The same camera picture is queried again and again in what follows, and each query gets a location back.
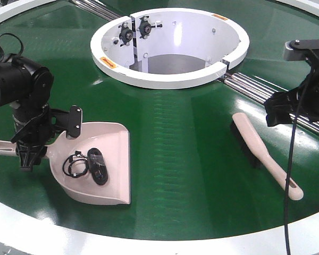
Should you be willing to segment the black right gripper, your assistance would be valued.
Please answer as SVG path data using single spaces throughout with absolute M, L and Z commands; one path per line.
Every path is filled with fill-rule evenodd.
M 308 52 L 304 61 L 310 66 L 310 72 L 301 84 L 287 92 L 275 92 L 264 102 L 268 127 L 279 124 L 291 124 L 290 113 L 305 116 L 310 120 L 319 120 L 319 59 Z

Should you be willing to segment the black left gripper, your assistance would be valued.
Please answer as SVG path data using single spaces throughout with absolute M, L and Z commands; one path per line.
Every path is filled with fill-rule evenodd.
M 20 159 L 20 170 L 32 172 L 46 155 L 45 144 L 55 137 L 49 105 L 39 109 L 20 106 L 13 110 L 15 135 L 11 139 L 16 144 L 16 154 Z

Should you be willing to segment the grey black right arm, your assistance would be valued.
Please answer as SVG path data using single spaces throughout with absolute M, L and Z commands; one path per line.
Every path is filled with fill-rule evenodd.
M 275 92 L 264 103 L 267 126 L 291 124 L 290 115 L 304 116 L 310 123 L 319 121 L 319 56 L 314 50 L 303 52 L 310 72 L 301 84 L 287 92 Z

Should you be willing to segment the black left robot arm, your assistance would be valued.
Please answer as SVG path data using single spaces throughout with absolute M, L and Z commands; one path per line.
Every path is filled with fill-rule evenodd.
M 47 67 L 23 57 L 23 51 L 21 45 L 17 53 L 6 55 L 0 45 L 0 107 L 12 107 L 15 134 L 11 142 L 21 170 L 31 172 L 55 134 L 48 104 L 54 77 Z

